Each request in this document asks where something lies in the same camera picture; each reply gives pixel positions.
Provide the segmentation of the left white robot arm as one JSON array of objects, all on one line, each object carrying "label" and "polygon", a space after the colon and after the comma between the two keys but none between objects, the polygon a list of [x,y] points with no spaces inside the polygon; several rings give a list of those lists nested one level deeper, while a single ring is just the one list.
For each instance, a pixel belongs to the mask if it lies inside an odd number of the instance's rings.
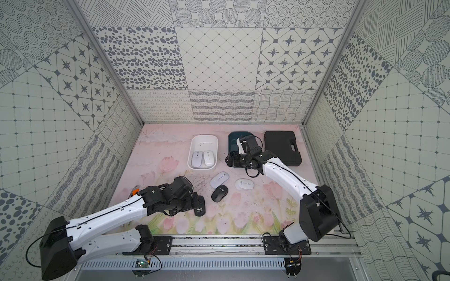
[{"label": "left white robot arm", "polygon": [[107,255],[167,255],[172,238],[154,237],[147,225],[115,234],[111,230],[156,213],[173,217],[191,210],[204,215],[205,199],[194,192],[186,177],[179,176],[170,184],[148,186],[97,213],[69,221],[58,217],[37,239],[42,280],[55,280],[84,262]]}]

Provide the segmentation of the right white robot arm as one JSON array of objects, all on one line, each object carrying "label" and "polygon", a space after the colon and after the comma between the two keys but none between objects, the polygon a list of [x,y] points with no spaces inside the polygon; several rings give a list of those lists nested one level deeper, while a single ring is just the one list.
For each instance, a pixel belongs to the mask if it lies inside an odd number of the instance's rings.
[{"label": "right white robot arm", "polygon": [[344,226],[334,192],[327,185],[318,186],[296,174],[272,151],[263,151],[255,135],[236,139],[237,151],[226,158],[231,167],[253,169],[286,190],[299,205],[299,219],[279,232],[288,245],[319,241],[337,226]]}]

